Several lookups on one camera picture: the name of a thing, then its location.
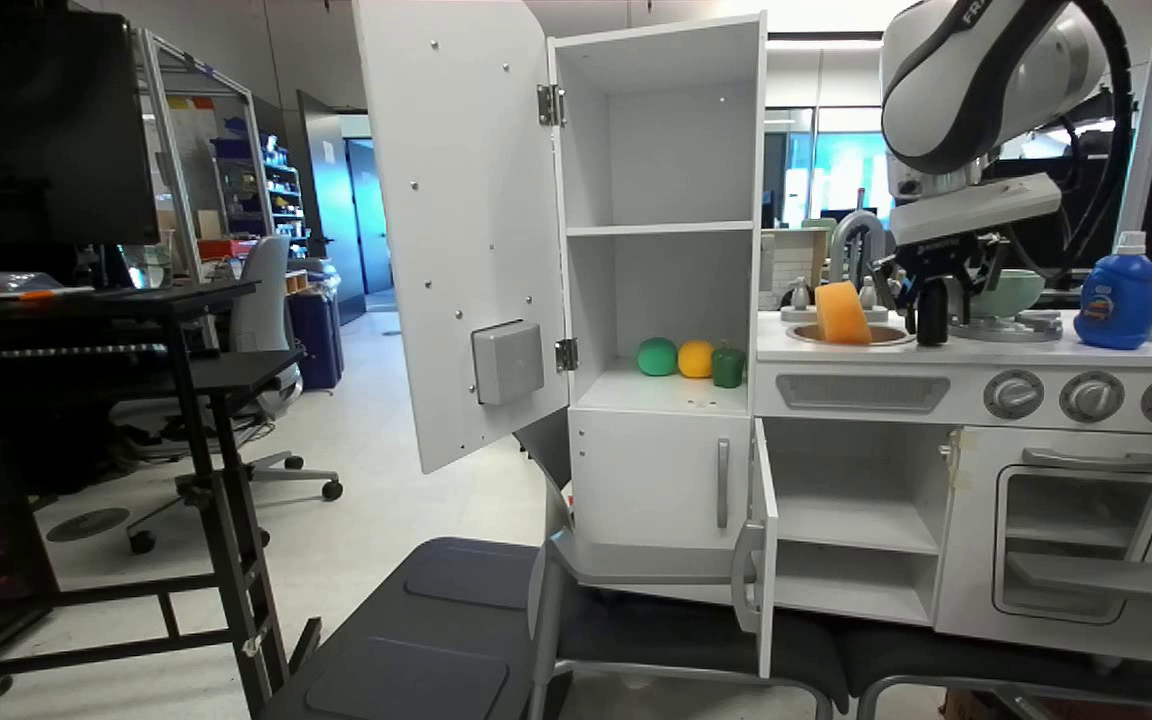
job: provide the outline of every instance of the open cabinet door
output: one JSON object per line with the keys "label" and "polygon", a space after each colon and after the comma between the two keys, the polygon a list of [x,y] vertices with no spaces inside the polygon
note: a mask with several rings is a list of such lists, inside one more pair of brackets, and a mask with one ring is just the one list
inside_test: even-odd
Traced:
{"label": "open cabinet door", "polygon": [[572,397],[546,40],[525,0],[365,0],[360,40],[433,470]]}

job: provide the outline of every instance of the orange toy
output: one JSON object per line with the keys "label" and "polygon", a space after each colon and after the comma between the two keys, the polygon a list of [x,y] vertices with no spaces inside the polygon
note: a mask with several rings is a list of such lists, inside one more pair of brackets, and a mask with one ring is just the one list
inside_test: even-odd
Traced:
{"label": "orange toy", "polygon": [[706,380],[711,374],[711,344],[706,338],[689,338],[678,347],[678,374],[689,374],[689,380]]}
{"label": "orange toy", "polygon": [[816,288],[816,320],[821,320],[824,344],[869,344],[873,338],[854,285]]}

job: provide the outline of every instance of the desk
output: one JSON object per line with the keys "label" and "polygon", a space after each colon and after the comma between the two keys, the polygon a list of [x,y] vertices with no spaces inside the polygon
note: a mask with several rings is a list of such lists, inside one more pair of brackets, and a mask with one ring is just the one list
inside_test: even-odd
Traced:
{"label": "desk", "polygon": [[[206,288],[166,288],[166,290],[96,290],[61,294],[45,303],[0,299],[0,357],[13,357],[13,373],[0,373],[0,415],[29,409],[68,409],[93,398],[130,398],[130,397],[177,397],[180,421],[189,429],[194,475],[182,484],[193,492],[213,575],[173,575],[120,586],[61,593],[56,608],[102,603],[126,594],[154,594],[163,617],[161,641],[102,645],[78,652],[0,658],[0,688],[13,670],[125,658],[182,652],[202,645],[232,645],[249,706],[256,711],[285,678],[288,652],[275,620],[275,599],[259,550],[256,509],[239,468],[239,448],[232,434],[232,405],[259,392],[290,352],[228,352],[194,357],[189,326],[213,311],[222,311],[237,294],[256,285],[206,285]],[[62,373],[83,359],[107,359],[120,347],[161,347],[154,359],[126,363],[125,373]],[[213,468],[202,405],[213,409],[213,434],[218,439],[218,468]],[[228,628],[180,633],[173,593],[216,586]]]}

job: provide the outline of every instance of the oven door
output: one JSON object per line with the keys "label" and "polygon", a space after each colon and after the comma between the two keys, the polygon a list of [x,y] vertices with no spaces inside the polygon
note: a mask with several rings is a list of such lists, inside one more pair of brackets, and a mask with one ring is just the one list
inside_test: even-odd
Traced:
{"label": "oven door", "polygon": [[969,429],[936,628],[1152,658],[1152,599],[1024,578],[1024,561],[1152,564],[1152,434]]}

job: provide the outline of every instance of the chair backrest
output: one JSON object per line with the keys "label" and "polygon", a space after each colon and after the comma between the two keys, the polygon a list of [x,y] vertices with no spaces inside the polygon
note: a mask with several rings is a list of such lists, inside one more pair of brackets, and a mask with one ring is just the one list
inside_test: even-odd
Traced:
{"label": "chair backrest", "polygon": [[[232,352],[290,352],[288,338],[288,244],[269,236],[244,261],[244,278],[256,278],[256,290],[239,294],[228,317],[228,347]],[[298,366],[288,363],[280,373],[280,397],[290,398],[298,392]],[[269,415],[285,409],[270,397],[259,397]]]}

